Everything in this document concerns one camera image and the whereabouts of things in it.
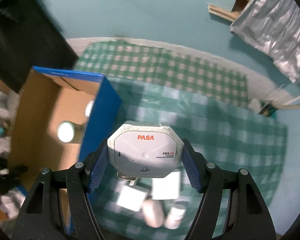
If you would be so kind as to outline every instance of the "white square object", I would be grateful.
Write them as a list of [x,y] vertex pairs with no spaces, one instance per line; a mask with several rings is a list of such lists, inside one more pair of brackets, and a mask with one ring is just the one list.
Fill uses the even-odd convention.
[[147,195],[148,191],[145,188],[125,185],[119,195],[117,204],[132,211],[140,211],[141,205]]
[[152,179],[152,199],[177,199],[180,193],[181,171],[175,170],[165,178]]

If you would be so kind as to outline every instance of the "blue gripper pad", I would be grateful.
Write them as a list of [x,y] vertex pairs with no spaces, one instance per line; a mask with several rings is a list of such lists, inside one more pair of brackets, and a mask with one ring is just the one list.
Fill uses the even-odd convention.
[[203,186],[201,185],[200,171],[197,165],[194,163],[194,160],[192,159],[191,154],[186,145],[184,145],[183,147],[182,163],[185,167],[191,187],[193,187],[198,193],[202,193]]
[[107,164],[108,164],[108,145],[106,144],[103,147],[90,174],[89,190],[91,192],[93,192],[95,188],[99,187],[100,181],[102,179],[103,173],[105,172]]

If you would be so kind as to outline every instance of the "gingham tablecloth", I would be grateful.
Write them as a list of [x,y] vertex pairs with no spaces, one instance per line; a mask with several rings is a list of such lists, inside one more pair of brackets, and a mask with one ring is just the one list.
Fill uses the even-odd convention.
[[167,49],[125,41],[95,42],[75,69],[199,93],[244,108],[248,104],[245,75]]
[[[246,168],[253,176],[266,204],[269,205],[280,181],[286,153],[287,128],[278,121],[216,101],[204,95],[176,90],[152,83],[109,78],[122,99],[115,130],[126,120],[167,122],[180,138],[188,138],[197,152],[222,169]],[[119,180],[108,164],[91,206],[101,228],[132,239],[183,240],[189,231],[199,195],[182,173],[180,198],[187,210],[180,227],[151,228],[141,212],[116,204],[126,181]],[[138,186],[150,189],[151,179],[140,179]],[[165,213],[175,200],[163,201]],[[227,209],[225,192],[214,236],[222,233]]]

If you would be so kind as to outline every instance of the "open box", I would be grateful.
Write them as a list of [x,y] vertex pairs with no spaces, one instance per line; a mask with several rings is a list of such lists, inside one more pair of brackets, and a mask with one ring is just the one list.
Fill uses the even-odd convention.
[[[85,107],[92,99],[88,120]],[[8,157],[9,166],[28,166],[20,176],[25,189],[31,188],[42,168],[67,169],[95,151],[109,136],[120,104],[102,74],[34,67],[21,90]],[[87,123],[81,144],[58,139],[62,121]]]

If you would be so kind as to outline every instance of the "black bag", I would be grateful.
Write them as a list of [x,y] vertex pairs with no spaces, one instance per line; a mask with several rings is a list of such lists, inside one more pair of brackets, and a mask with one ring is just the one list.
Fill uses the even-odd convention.
[[35,0],[0,2],[0,79],[16,93],[32,66],[71,69],[77,59]]

